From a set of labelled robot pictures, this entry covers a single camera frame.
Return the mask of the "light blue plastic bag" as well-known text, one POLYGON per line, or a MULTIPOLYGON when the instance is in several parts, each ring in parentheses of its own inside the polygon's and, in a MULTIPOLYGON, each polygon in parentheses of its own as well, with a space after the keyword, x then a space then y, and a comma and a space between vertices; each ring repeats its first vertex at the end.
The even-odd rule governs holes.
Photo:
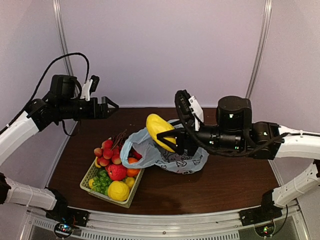
POLYGON ((200 171, 206 164, 208 157, 209 153, 201 147, 198 148, 194 156, 169 152, 151 138, 146 127, 131 134, 120 151, 122 165, 126 168, 145 169, 158 166, 177 174, 192 174, 200 171), (141 154, 142 158, 138 162, 130 164, 129 154, 132 149, 141 154))

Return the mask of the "red lychee bunch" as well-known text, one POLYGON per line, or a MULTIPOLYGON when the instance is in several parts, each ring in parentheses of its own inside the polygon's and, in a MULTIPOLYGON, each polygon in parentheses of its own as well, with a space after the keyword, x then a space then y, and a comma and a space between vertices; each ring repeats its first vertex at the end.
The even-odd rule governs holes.
POLYGON ((106 168, 110 164, 120 165, 122 163, 120 152, 126 139, 127 131, 124 130, 103 141, 101 147, 97 147, 93 150, 95 158, 99 158, 101 168, 106 168))

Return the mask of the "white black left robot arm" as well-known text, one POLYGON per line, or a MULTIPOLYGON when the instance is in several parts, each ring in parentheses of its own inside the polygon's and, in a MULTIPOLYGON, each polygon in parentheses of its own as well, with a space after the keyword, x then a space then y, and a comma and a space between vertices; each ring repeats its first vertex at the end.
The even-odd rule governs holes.
MULTIPOLYGON (((0 135, 0 162, 7 158, 25 141, 43 131, 51 123, 58 125, 64 120, 107 119, 119 106, 103 96, 101 102, 91 97, 100 79, 93 75, 80 85, 75 76, 54 75, 48 93, 42 98, 31 99, 17 119, 0 135)), ((0 175, 0 202, 31 206, 52 211, 61 222, 72 218, 72 211, 56 191, 41 189, 16 182, 0 175)))

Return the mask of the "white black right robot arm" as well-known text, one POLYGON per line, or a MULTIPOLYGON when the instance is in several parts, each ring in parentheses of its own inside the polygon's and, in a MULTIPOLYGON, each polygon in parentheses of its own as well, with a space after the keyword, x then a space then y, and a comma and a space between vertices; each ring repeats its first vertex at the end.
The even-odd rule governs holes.
POLYGON ((185 91, 175 95, 178 121, 161 119, 157 126, 147 129, 164 149, 192 156, 198 148, 211 155, 249 157, 273 160, 276 158, 307 158, 312 163, 283 186, 266 192, 256 210, 259 220, 268 220, 276 208, 320 184, 320 136, 318 133, 295 130, 272 122, 253 122, 249 99, 225 96, 218 101, 215 125, 204 124, 203 111, 195 97, 185 91))

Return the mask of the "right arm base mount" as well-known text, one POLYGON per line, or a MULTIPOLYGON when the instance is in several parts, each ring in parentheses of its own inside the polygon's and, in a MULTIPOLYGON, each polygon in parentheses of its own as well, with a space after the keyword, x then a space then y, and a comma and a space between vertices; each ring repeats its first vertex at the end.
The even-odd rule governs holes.
POLYGON ((254 225, 255 233, 265 239, 276 233, 274 220, 282 215, 282 208, 275 206, 273 190, 269 190, 262 195, 260 206, 239 212, 242 226, 254 225))

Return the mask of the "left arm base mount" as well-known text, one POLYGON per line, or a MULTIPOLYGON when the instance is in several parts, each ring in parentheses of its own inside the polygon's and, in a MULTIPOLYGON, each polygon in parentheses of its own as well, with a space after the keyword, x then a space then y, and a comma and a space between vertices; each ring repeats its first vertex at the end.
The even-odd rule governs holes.
POLYGON ((51 191, 56 199, 53 209, 44 211, 47 218, 57 222, 53 228, 53 233, 58 239, 64 240, 70 237, 75 230, 87 226, 89 217, 87 210, 69 207, 68 201, 61 193, 52 188, 46 189, 51 191))

